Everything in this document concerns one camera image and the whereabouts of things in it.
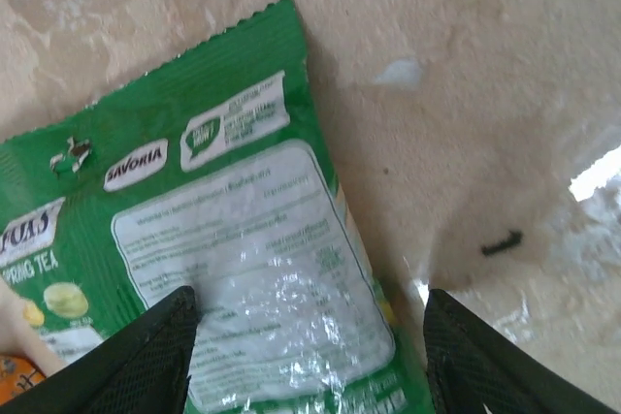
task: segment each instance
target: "orange object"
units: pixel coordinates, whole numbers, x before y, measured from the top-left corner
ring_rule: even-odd
[[[28,361],[0,356],[0,404],[27,392],[46,377]]]

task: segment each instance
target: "cream wall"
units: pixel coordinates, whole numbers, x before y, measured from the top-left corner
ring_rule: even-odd
[[[0,137],[58,121],[271,1],[0,0]],[[621,409],[621,262],[611,253],[595,276],[597,251],[585,265],[565,247],[568,225],[612,228],[584,220],[567,187],[621,134],[621,2],[296,2],[378,273],[430,274]],[[508,228],[524,245],[483,258]]]

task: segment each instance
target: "green snack bag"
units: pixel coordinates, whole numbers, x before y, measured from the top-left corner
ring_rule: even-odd
[[[433,412],[319,131],[291,0],[0,145],[0,271],[69,362],[183,284],[188,413]]]

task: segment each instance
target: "black object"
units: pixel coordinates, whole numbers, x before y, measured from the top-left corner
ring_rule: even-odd
[[[532,359],[445,291],[423,331],[438,414],[617,414]]]
[[[180,287],[0,414],[180,414],[198,322],[194,291]]]
[[[522,243],[522,238],[524,238],[524,234],[521,231],[509,230],[507,239],[503,239],[502,241],[489,246],[481,246],[481,253],[484,256],[493,256],[499,252],[519,246]]]

